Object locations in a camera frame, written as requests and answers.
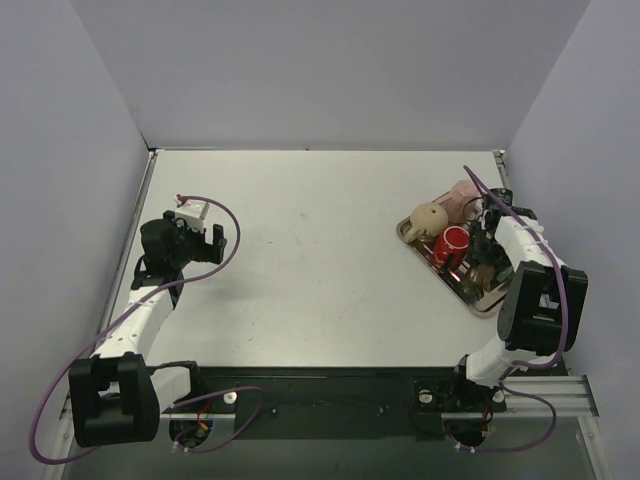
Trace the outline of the dark brown mug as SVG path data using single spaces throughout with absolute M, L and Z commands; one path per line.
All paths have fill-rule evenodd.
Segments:
M 483 296 L 492 290 L 492 282 L 495 277 L 495 267 L 486 263 L 472 266 L 465 273 L 463 288 L 468 295 Z

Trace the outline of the red mug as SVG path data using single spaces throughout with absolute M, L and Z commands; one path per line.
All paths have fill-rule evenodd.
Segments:
M 432 260 L 437 270 L 456 270 L 470 244 L 469 232 L 457 225 L 447 227 L 436 239 Z

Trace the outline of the pink faceted mug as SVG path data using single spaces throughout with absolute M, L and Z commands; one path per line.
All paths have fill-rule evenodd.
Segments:
M 451 223 L 463 223 L 472 217 L 480 199 L 480 192 L 471 180 L 460 180 L 435 203 L 446 211 Z

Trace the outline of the beige round mug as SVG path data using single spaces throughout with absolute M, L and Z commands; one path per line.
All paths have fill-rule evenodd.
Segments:
M 418 205 L 409 217 L 410 228 L 404 234 L 406 243 L 424 238 L 433 241 L 449 224 L 446 210 L 437 203 Z

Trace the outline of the green mug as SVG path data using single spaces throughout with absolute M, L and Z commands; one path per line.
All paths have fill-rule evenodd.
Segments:
M 506 267 L 504 267 L 504 268 L 502 268 L 502 269 L 500 269 L 499 271 L 496 272 L 495 279 L 496 279 L 497 282 L 502 283 L 511 274 L 512 274 L 512 267 L 511 266 L 506 266 Z

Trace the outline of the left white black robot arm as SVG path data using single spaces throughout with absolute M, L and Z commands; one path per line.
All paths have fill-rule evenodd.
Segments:
M 68 372 L 75 440 L 82 448 L 147 442 L 161 414 L 177 405 L 192 412 L 206 397 L 195 363 L 146 364 L 165 320 L 174 312 L 191 262 L 219 265 L 227 240 L 221 225 L 204 225 L 209 206 L 188 201 L 140 228 L 143 253 L 133 273 L 125 318 L 90 357 Z

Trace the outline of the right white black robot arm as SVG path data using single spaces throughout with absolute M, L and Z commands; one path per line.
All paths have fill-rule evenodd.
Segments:
M 468 409 L 489 398 L 508 375 L 555 367 L 577 338 L 588 277 L 552 251 L 534 212 L 494 188 L 470 225 L 462 284 L 474 294 L 502 288 L 496 333 L 462 357 L 447 383 L 449 402 Z

